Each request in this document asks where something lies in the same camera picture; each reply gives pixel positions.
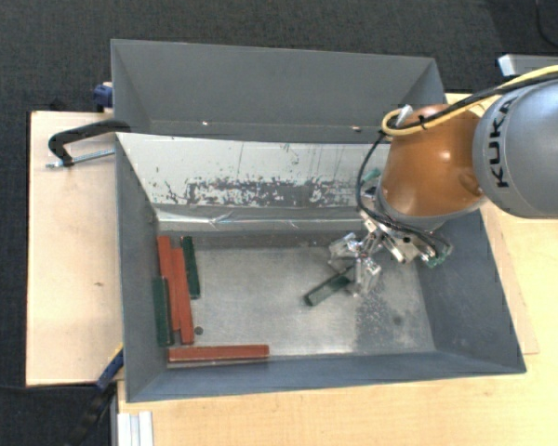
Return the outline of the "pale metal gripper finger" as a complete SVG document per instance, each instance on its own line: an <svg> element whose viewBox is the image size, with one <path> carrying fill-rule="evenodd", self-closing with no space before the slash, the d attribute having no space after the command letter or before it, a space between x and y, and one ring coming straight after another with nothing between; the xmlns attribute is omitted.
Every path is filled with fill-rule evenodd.
<svg viewBox="0 0 558 446"><path fill-rule="evenodd" d="M381 265L373 258L357 258L354 265L352 293L354 295L367 295L376 287L381 272Z"/></svg>
<svg viewBox="0 0 558 446"><path fill-rule="evenodd" d="M328 265L333 270L347 270L354 265L359 255L359 240L356 234L351 232L332 242L328 250L330 254Z"/></svg>

